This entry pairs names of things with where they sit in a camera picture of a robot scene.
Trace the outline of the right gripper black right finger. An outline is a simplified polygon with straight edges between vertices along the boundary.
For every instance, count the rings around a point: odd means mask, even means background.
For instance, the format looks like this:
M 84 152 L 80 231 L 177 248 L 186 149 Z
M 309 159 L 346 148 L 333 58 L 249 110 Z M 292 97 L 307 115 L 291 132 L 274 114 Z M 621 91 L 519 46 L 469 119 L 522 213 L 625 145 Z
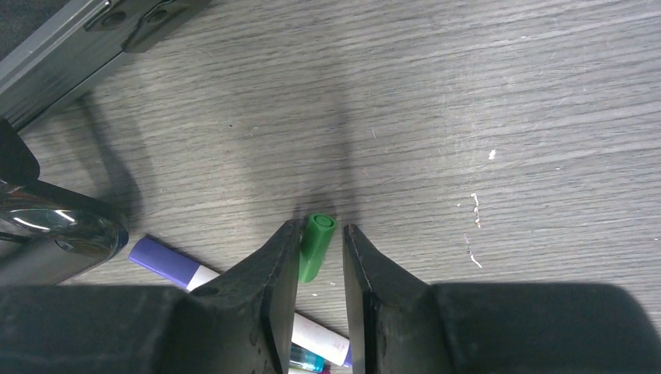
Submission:
M 343 268 L 355 373 L 660 370 L 652 321 L 612 284 L 427 284 L 354 224 Z

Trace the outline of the small green pen cap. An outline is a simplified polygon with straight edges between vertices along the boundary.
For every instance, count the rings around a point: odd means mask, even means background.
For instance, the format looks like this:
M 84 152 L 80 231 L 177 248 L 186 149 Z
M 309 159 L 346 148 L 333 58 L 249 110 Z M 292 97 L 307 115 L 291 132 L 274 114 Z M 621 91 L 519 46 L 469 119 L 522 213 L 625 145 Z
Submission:
M 300 247 L 301 283 L 309 283 L 317 277 L 336 228 L 337 223 L 331 216 L 321 213 L 308 216 Z

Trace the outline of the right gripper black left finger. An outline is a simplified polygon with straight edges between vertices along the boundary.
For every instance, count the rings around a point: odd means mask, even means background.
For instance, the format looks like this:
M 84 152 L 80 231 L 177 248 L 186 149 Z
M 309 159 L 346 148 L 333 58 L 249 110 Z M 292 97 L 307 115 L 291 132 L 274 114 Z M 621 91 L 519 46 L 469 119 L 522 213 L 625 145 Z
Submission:
M 284 373 L 298 285 L 299 221 L 187 292 L 172 286 L 1 289 L 4 373 Z

